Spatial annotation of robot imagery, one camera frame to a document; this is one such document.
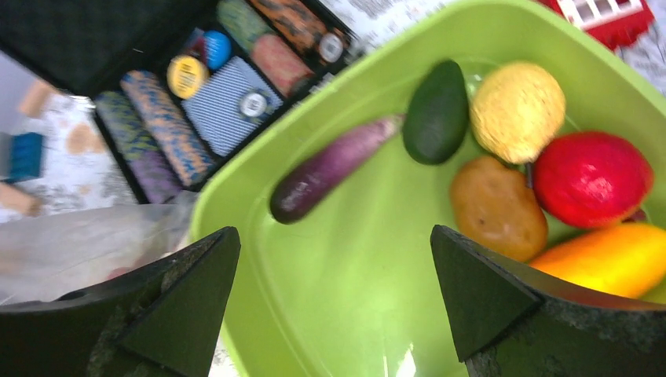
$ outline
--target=red fruit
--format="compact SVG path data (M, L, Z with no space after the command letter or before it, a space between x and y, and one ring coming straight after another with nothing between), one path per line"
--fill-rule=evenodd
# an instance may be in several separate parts
M555 138L534 164L541 207L578 228L621 222L652 189L654 172L622 137L585 131Z

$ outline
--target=green plastic tray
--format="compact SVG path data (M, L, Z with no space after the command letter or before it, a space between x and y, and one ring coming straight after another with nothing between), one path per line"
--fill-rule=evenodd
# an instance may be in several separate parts
M666 226L666 100L593 39L529 0L457 2L365 58L242 151L203 190L196 240L238 228L241 257L222 337L242 376L465 376L456 359L430 251L453 226L448 186L481 151L468 135L439 167L396 137L306 219L280 225L276 182L342 131L402 112L439 61L461 64L473 93L498 64L531 60L560 82L564 132L601 129L635 143L656 171L646 202ZM549 218L551 241L572 230ZM666 302L666 284L651 300Z

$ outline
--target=blue object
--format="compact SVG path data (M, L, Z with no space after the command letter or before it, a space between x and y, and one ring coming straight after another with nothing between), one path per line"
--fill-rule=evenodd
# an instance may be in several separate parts
M212 70L218 70L231 57L231 41L229 37L219 31L209 30L203 33L206 46L206 65Z
M12 137L9 157L9 176L6 183L39 178L42 172L42 146L44 137L30 132Z
M226 157L282 100L245 60L233 57L182 105L210 149Z

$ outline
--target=plastic bag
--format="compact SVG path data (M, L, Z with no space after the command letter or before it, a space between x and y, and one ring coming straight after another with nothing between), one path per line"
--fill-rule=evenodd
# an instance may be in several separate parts
M0 305L53 301L177 251L196 194L0 225Z

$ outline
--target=orange mango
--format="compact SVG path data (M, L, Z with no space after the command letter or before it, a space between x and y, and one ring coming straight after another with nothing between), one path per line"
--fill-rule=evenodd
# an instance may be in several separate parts
M560 243L529 264L573 284L640 298L666 276L666 231L646 223L613 225Z

